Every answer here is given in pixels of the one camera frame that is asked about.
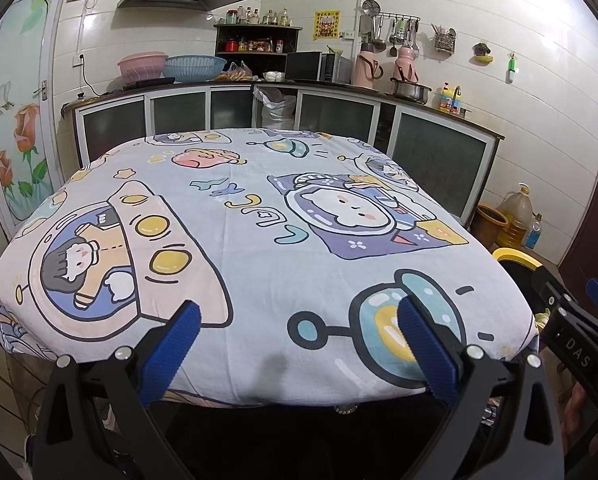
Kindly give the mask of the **person right hand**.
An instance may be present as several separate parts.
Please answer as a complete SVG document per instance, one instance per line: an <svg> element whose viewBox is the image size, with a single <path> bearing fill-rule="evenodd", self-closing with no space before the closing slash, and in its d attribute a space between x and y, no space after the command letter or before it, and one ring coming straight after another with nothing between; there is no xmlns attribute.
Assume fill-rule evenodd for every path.
<svg viewBox="0 0 598 480"><path fill-rule="evenodd" d="M583 407L587 401L587 394L582 385L577 382L571 391L570 399L564 408L561 430L567 436L579 430L582 422Z"/></svg>

